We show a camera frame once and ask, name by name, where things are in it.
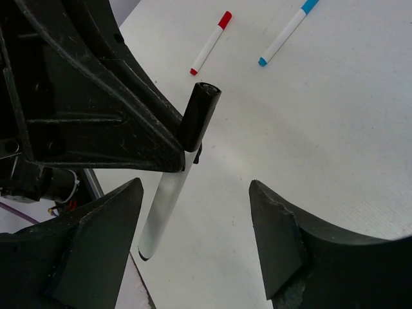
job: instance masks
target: black plastic part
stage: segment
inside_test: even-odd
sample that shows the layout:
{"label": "black plastic part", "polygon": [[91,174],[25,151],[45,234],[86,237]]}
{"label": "black plastic part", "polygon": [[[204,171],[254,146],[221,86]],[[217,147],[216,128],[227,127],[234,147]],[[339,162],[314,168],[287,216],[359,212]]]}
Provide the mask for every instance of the black plastic part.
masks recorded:
{"label": "black plastic part", "polygon": [[[263,282],[275,309],[411,308],[412,237],[387,241],[342,229],[259,181],[250,184],[249,194]],[[271,228],[271,222],[281,226]],[[282,239],[291,231],[298,241]],[[302,247],[308,262],[299,267]]]}
{"label": "black plastic part", "polygon": [[114,308],[142,198],[135,179],[75,211],[0,234],[0,307]]}
{"label": "black plastic part", "polygon": [[66,202],[77,188],[77,175],[66,169],[51,169],[46,192],[42,198],[57,203]]}
{"label": "black plastic part", "polygon": [[21,203],[44,198],[61,203],[74,188],[75,175],[71,171],[32,164],[23,156],[0,160],[0,196],[3,198]]}
{"label": "black plastic part", "polygon": [[177,132],[177,138],[185,151],[191,153],[199,149],[220,95],[221,91],[213,85],[205,82],[194,85]]}
{"label": "black plastic part", "polygon": [[28,161],[183,169],[182,117],[124,44],[108,0],[2,1],[0,54],[1,108],[13,120],[0,139],[18,136]]}

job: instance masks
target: cable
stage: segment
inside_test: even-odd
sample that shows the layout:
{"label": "cable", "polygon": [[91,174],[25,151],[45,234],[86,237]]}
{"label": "cable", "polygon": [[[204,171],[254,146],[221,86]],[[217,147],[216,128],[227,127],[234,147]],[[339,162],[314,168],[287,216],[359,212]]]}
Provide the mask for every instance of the cable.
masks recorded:
{"label": "cable", "polygon": [[5,211],[11,212],[12,214],[15,214],[16,216],[29,221],[32,224],[38,224],[37,220],[33,219],[32,217],[27,216],[26,214],[23,214],[21,211],[18,211],[17,209],[14,209],[13,207],[4,204],[3,202],[0,201],[0,207],[3,208]]}

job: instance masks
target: blue marker cap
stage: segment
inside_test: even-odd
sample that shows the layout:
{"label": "blue marker cap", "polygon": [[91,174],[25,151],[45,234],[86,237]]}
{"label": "blue marker cap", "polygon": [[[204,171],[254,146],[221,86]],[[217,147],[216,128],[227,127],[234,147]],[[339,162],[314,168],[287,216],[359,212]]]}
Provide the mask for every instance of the blue marker cap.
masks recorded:
{"label": "blue marker cap", "polygon": [[260,57],[259,65],[260,66],[266,66],[267,64],[268,64],[268,62],[264,58]]}
{"label": "blue marker cap", "polygon": [[314,8],[316,3],[318,2],[319,0],[307,0],[307,2],[305,2],[304,5],[302,6],[302,10],[304,11],[306,15],[308,15],[309,12]]}

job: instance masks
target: marker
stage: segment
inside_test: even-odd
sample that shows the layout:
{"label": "marker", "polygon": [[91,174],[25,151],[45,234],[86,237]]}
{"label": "marker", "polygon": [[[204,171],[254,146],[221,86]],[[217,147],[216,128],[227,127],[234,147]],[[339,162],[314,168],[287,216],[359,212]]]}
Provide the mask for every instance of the marker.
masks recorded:
{"label": "marker", "polygon": [[295,31],[295,29],[300,25],[302,20],[309,14],[309,12],[314,8],[319,0],[307,0],[301,9],[296,13],[294,18],[287,24],[285,29],[279,34],[272,45],[263,53],[262,57],[259,59],[259,64],[261,66],[266,66],[268,62],[273,58],[277,51],[282,47],[290,35]]}
{"label": "marker", "polygon": [[205,47],[201,50],[198,58],[195,60],[194,64],[191,68],[191,74],[196,75],[199,71],[203,63],[205,63],[207,56],[211,53],[214,45],[220,38],[220,35],[223,33],[224,29],[226,28],[227,24],[229,24],[230,19],[232,18],[232,13],[226,11],[223,14],[223,17],[220,19],[216,29],[213,31],[209,40],[207,40]]}
{"label": "marker", "polygon": [[179,173],[163,173],[138,244],[140,257],[147,261],[156,252],[167,222],[178,201],[187,175],[198,154],[201,140],[212,118],[221,91],[205,82],[198,82],[187,104],[176,137],[185,151],[185,169]]}

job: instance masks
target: pen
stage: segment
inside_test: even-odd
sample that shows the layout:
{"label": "pen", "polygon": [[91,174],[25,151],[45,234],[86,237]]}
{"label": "pen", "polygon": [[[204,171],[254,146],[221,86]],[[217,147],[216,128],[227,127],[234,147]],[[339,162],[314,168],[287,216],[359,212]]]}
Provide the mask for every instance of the pen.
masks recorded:
{"label": "pen", "polygon": [[163,173],[138,244],[140,257],[147,261],[156,252],[167,222],[198,154],[201,140],[212,118],[221,91],[205,82],[194,85],[176,137],[185,151],[185,169]]}
{"label": "pen", "polygon": [[277,51],[284,45],[286,40],[291,36],[295,29],[301,24],[303,19],[314,8],[319,0],[307,0],[300,10],[295,14],[292,20],[287,24],[285,29],[279,34],[275,41],[268,47],[259,59],[260,66],[266,66],[268,62],[273,58]]}

